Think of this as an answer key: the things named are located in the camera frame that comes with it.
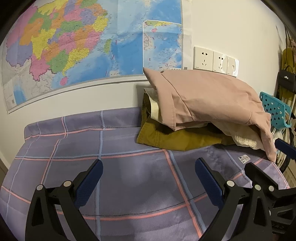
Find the pink beige jacket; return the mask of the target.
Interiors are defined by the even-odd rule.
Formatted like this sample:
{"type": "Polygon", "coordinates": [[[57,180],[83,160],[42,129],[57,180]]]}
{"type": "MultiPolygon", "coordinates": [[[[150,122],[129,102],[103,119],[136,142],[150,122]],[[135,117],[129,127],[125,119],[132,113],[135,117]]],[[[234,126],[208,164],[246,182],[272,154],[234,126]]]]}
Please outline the pink beige jacket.
{"type": "Polygon", "coordinates": [[[174,131],[212,121],[256,126],[268,159],[276,161],[271,115],[264,110],[256,91],[245,82],[202,70],[144,68],[144,74],[157,92],[163,125],[174,131]]]}

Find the teal perforated plastic basket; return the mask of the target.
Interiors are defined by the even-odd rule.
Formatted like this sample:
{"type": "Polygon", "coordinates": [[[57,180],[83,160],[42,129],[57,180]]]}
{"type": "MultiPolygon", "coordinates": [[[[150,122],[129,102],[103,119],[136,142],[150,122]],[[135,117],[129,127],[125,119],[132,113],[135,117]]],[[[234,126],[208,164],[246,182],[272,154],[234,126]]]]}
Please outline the teal perforated plastic basket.
{"type": "Polygon", "coordinates": [[[265,92],[260,92],[259,98],[262,102],[264,110],[271,114],[271,125],[277,130],[283,130],[291,127],[291,108],[265,92]]]}

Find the cream white garment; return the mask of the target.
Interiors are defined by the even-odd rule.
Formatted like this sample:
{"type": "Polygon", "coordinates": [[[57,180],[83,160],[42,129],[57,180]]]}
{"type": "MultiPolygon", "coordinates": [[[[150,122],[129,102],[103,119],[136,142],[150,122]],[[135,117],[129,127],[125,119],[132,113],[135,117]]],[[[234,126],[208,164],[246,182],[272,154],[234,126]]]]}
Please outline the cream white garment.
{"type": "MultiPolygon", "coordinates": [[[[158,123],[163,124],[157,92],[153,88],[144,88],[144,93],[148,95],[151,118],[158,123]]],[[[244,126],[237,123],[216,120],[211,123],[225,135],[230,136],[236,145],[250,147],[254,150],[264,150],[261,137],[259,136],[260,133],[255,129],[256,126],[252,128],[252,126],[244,126]]]]}

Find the black handbag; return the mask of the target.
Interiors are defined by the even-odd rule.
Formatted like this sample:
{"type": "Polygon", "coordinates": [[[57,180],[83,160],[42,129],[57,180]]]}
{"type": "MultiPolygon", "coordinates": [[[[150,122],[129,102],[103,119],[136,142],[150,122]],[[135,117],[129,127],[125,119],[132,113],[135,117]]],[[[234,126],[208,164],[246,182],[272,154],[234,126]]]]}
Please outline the black handbag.
{"type": "Polygon", "coordinates": [[[295,93],[295,73],[293,72],[292,66],[288,65],[279,71],[277,75],[277,83],[279,86],[295,93]]]}

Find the purple plaid bed sheet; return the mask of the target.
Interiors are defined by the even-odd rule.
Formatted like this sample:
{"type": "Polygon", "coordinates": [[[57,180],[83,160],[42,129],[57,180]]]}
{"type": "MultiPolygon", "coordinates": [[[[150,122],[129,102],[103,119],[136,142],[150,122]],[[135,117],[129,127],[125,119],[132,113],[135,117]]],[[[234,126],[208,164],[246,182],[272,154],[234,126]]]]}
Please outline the purple plaid bed sheet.
{"type": "Polygon", "coordinates": [[[279,188],[288,188],[260,150],[216,145],[178,152],[140,145],[140,116],[139,108],[126,108],[27,125],[1,185],[1,216],[14,236],[25,238],[37,185],[60,186],[96,159],[103,175],[80,212],[100,240],[198,240],[218,210],[195,173],[200,157],[239,186],[251,186],[244,165],[253,162],[279,188]]]}

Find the mustard yellow garment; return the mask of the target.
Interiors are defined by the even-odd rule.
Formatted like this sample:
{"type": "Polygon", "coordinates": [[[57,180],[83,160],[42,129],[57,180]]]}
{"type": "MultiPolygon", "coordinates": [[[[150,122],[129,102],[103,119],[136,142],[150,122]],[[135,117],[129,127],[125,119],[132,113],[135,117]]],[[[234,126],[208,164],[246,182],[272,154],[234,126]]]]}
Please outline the mustard yellow garment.
{"type": "Polygon", "coordinates": [[[235,144],[230,136],[225,135],[212,123],[201,128],[184,128],[174,131],[153,120],[151,103],[146,93],[142,100],[142,121],[137,143],[174,151],[189,151],[216,144],[225,146],[235,144]]]}

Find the white wall socket panel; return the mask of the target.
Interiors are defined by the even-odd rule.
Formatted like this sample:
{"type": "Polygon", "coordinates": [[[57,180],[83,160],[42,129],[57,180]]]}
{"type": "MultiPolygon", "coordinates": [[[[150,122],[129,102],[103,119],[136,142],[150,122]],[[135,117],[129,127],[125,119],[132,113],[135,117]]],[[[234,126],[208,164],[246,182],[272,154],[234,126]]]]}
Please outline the white wall socket panel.
{"type": "Polygon", "coordinates": [[[193,69],[238,76],[239,60],[209,49],[194,47],[193,69]]]}

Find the colourful wall map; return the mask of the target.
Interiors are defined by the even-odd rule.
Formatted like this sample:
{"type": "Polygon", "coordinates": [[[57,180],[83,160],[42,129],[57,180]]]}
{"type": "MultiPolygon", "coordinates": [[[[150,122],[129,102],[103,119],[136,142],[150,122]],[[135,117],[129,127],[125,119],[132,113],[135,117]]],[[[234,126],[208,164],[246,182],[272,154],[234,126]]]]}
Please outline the colourful wall map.
{"type": "Polygon", "coordinates": [[[1,46],[7,110],[67,86],[182,67],[181,1],[36,1],[1,46]]]}

